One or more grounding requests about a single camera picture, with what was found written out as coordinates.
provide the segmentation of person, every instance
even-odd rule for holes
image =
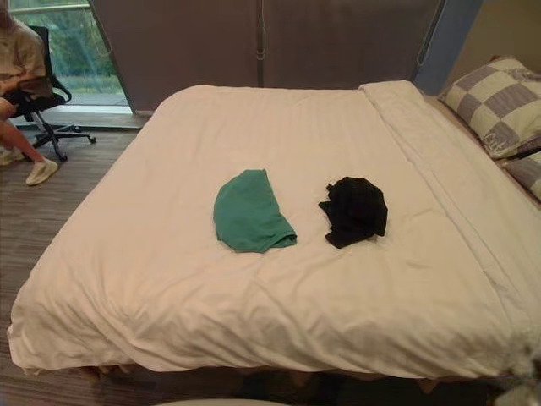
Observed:
[[[45,80],[19,89],[22,80],[45,76],[44,47],[41,38],[23,23],[12,18],[7,0],[0,0],[0,166],[24,159],[25,154],[34,162],[26,179],[29,186],[45,182],[57,170],[58,165],[40,154],[8,119],[15,115],[17,107],[30,97],[50,96],[52,89]]]

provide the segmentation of pillow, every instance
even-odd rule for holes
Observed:
[[[541,74],[514,58],[461,77],[440,99],[469,124],[493,158],[541,147]]]
[[[504,169],[541,202],[541,151],[506,162]]]

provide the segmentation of greenery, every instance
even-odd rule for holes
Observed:
[[[86,0],[11,0],[10,9],[87,4]],[[92,12],[65,10],[15,14],[49,29],[52,70],[73,93],[116,93],[122,88]]]

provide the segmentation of shoe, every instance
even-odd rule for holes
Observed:
[[[47,158],[43,158],[42,162],[34,163],[32,172],[26,178],[26,184],[34,186],[49,179],[49,177],[58,170],[58,164]]]
[[[14,148],[12,150],[3,150],[2,154],[0,154],[0,167],[5,167],[12,162],[22,161],[23,159],[25,159],[25,156],[19,150]]]

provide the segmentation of chair base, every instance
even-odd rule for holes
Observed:
[[[72,124],[57,126],[43,122],[42,125],[45,130],[36,135],[36,142],[33,144],[34,148],[39,148],[47,142],[51,142],[52,148],[61,162],[68,160],[68,156],[58,146],[58,141],[62,138],[86,138],[91,144],[96,143],[96,137],[91,137],[89,134],[81,134],[79,127]]]

